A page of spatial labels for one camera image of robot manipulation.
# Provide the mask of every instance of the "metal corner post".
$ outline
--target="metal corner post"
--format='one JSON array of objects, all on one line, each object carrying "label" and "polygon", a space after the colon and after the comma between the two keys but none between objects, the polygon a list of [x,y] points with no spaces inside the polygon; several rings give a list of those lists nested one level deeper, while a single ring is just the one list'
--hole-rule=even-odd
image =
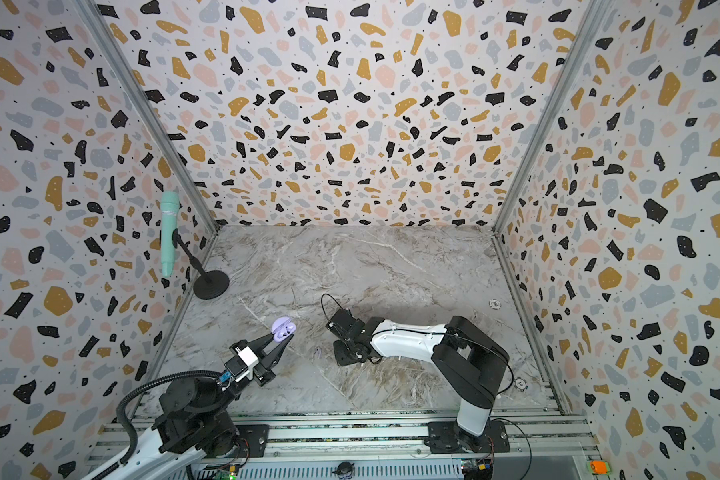
[{"label": "metal corner post", "polygon": [[112,33],[99,14],[96,2],[94,0],[73,0],[72,3],[76,6],[77,13],[83,19],[83,23],[88,27],[91,35],[94,37],[94,43],[98,46],[99,50],[101,50],[102,56],[106,59],[107,63],[109,63],[110,68],[115,72],[115,76],[117,76],[117,79],[123,85],[123,90],[125,90],[126,95],[128,95],[134,104],[136,112],[141,116],[146,129],[150,132],[150,135],[152,135],[157,147],[163,152],[163,155],[168,161],[168,165],[178,179],[186,196],[190,198],[190,202],[195,208],[197,216],[208,230],[215,235],[219,229],[218,224],[211,216],[206,202],[200,195],[200,191],[195,187],[195,182],[192,180],[190,173],[184,168],[184,164],[179,157],[179,152],[176,151],[171,140],[168,139],[168,133],[163,128],[163,124],[157,118],[157,114],[152,107],[147,103],[146,96],[136,82],[134,73],[131,71],[125,55],[123,55],[123,52],[115,43]]},{"label": "metal corner post", "polygon": [[514,180],[508,188],[507,197],[504,199],[504,205],[496,218],[494,224],[494,232],[501,232],[512,215],[513,205],[520,197],[520,191],[523,189],[524,182],[522,179],[528,176],[530,169],[533,167],[536,157],[541,150],[547,133],[555,122],[555,116],[560,107],[565,102],[568,92],[573,86],[576,75],[579,73],[582,63],[588,53],[597,30],[603,22],[605,14],[610,10],[610,6],[614,0],[590,0],[584,12],[584,19],[581,21],[578,32],[576,32],[576,40],[571,45],[570,53],[566,59],[563,71],[560,72],[560,78],[557,80],[552,94],[547,101],[547,107],[541,114],[538,127],[534,132],[533,138],[528,144],[520,166],[514,173]]}]

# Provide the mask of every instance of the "round black stand base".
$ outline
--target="round black stand base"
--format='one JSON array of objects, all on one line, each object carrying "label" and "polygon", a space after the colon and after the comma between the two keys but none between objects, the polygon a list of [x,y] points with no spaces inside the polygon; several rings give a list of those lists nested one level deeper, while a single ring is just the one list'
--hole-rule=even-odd
[{"label": "round black stand base", "polygon": [[197,298],[209,300],[226,292],[229,287],[230,278],[227,274],[220,270],[214,270],[213,272],[206,272],[206,277],[200,276],[195,280],[192,291]]}]

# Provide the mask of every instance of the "terrazzo wallpaper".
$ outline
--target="terrazzo wallpaper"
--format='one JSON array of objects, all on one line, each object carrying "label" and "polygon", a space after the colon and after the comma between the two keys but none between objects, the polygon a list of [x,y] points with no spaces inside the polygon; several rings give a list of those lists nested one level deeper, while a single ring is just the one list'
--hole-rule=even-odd
[{"label": "terrazzo wallpaper", "polygon": [[618,478],[720,479],[720,0],[607,14],[500,240]]},{"label": "terrazzo wallpaper", "polygon": [[102,0],[221,224],[493,224],[588,4]]},{"label": "terrazzo wallpaper", "polygon": [[86,473],[188,283],[185,256],[160,278],[156,203],[177,182],[70,8],[0,2],[1,480]]}]

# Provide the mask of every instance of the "mint green microphone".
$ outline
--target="mint green microphone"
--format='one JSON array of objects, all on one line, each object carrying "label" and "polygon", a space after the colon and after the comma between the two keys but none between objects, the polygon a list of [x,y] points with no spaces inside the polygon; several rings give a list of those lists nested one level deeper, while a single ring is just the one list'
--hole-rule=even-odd
[{"label": "mint green microphone", "polygon": [[173,274],[173,264],[176,262],[176,248],[173,245],[173,231],[176,229],[176,216],[179,214],[179,194],[176,192],[163,192],[160,199],[160,210],[163,219],[160,222],[160,262],[163,264],[163,277]]},{"label": "mint green microphone", "polygon": [[182,241],[179,230],[176,228],[176,216],[179,214],[179,195],[176,192],[163,192],[160,200],[160,210],[163,212],[163,219],[160,222],[160,262],[163,264],[163,277],[168,278],[173,274],[173,264],[176,262],[176,247],[181,246],[184,253],[189,257],[192,268],[200,274],[192,286],[192,292],[197,298],[208,300],[216,298],[230,287],[230,278],[220,270],[205,272],[202,263],[192,255],[190,249]]}]

